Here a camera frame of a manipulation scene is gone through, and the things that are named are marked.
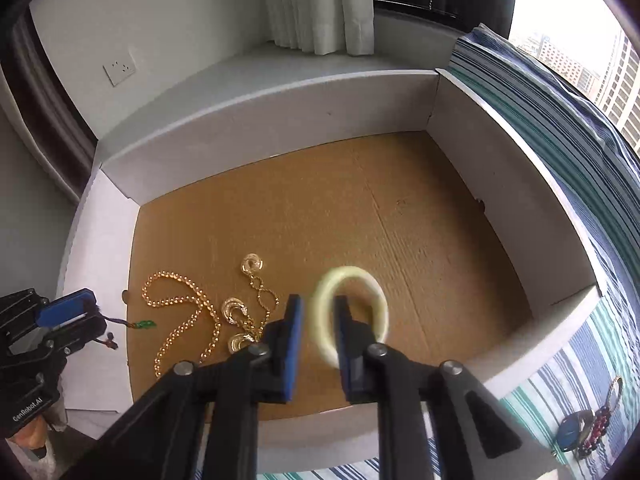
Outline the person's left hand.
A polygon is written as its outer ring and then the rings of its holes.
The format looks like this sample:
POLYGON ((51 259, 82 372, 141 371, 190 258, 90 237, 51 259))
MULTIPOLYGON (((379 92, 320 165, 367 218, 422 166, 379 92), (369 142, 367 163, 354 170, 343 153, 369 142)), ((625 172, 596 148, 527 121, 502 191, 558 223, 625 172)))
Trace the person's left hand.
POLYGON ((60 417, 54 411, 46 411, 6 440, 15 444, 31 460, 42 460, 47 456, 50 432, 62 432, 66 427, 65 415, 60 417))

